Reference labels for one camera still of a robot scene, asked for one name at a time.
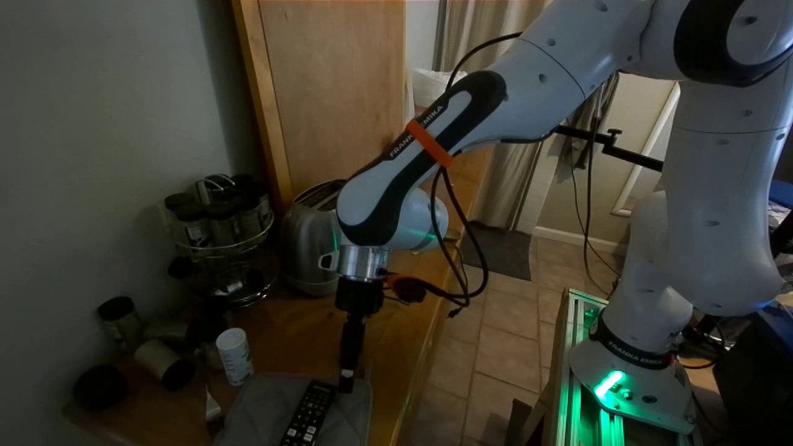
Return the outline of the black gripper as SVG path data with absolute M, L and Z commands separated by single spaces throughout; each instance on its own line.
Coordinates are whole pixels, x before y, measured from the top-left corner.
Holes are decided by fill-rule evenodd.
M 348 315 L 341 336 L 341 392 L 353 392 L 361 373 L 365 350 L 365 316 L 374 315 L 385 300 L 383 268 L 387 253 L 373 246 L 348 246 L 341 254 L 341 280 L 336 305 Z

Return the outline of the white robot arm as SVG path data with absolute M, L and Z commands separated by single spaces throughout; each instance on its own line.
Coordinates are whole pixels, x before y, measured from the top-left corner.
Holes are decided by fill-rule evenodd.
M 792 129 L 793 0 L 553 0 L 487 70 L 456 82 L 338 200 L 346 234 L 389 246 L 408 194 L 488 140 L 540 140 L 610 77 L 683 90 L 663 187 L 636 206 L 610 305 L 571 351 L 590 387 L 678 378 L 675 336 L 701 310 L 746 315 L 781 291 L 769 187 Z

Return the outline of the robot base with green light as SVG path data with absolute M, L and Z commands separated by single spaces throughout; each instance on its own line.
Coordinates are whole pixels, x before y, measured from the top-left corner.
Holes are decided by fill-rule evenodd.
M 550 446 L 696 446 L 696 409 L 680 363 L 643 370 L 600 350 L 590 334 L 603 296 L 567 287 L 555 319 Z

